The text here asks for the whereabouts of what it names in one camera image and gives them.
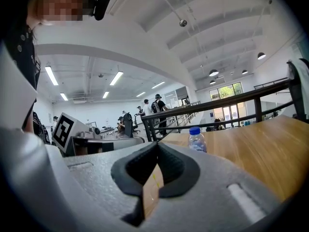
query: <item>security camera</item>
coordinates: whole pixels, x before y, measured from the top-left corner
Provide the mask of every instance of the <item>security camera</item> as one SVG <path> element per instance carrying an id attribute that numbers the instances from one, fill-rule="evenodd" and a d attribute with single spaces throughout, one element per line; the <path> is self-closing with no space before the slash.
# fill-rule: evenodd
<path id="1" fill-rule="evenodd" d="M 179 23 L 179 26 L 181 26 L 182 28 L 187 26 L 188 22 L 186 20 L 181 20 Z"/>

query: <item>white cloth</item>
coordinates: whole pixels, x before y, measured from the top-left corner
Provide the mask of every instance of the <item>white cloth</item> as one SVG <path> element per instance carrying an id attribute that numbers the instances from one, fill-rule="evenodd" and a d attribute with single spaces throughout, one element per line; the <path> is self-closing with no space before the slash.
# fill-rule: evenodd
<path id="1" fill-rule="evenodd" d="M 145 113 L 145 115 L 150 115 L 152 114 L 151 108 L 149 104 L 145 104 L 143 107 L 143 112 Z"/>
<path id="2" fill-rule="evenodd" d="M 299 75 L 301 92 L 303 95 L 304 111 L 306 119 L 309 119 L 309 69 L 307 65 L 299 59 L 294 59 L 292 63 L 294 64 Z"/>

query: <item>plastic water bottle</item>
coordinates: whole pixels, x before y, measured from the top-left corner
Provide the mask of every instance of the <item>plastic water bottle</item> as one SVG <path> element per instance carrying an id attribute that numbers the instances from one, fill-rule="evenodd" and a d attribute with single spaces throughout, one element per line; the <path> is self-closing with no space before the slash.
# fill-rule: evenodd
<path id="1" fill-rule="evenodd" d="M 196 151 L 204 151 L 206 150 L 206 143 L 205 138 L 201 134 L 199 127 L 191 127 L 189 129 L 190 136 L 189 136 L 189 148 L 196 150 Z"/>

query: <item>wooden tabletop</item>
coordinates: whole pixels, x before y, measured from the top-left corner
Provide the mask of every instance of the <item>wooden tabletop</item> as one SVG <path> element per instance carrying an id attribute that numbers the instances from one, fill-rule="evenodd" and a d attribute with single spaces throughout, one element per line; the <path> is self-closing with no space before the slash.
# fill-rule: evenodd
<path id="1" fill-rule="evenodd" d="M 207 152 L 224 157 L 266 184 L 281 201 L 302 185 L 309 168 L 309 124 L 278 116 L 249 126 L 203 132 Z M 189 134 L 164 143 L 188 146 Z"/>

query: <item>blue bottle cap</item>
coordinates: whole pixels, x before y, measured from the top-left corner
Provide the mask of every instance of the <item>blue bottle cap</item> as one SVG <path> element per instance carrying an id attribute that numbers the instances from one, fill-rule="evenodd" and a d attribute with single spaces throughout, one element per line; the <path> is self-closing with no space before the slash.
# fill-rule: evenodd
<path id="1" fill-rule="evenodd" d="M 201 130 L 199 127 L 195 126 L 195 127 L 191 127 L 189 129 L 190 135 L 198 135 L 201 133 Z"/>

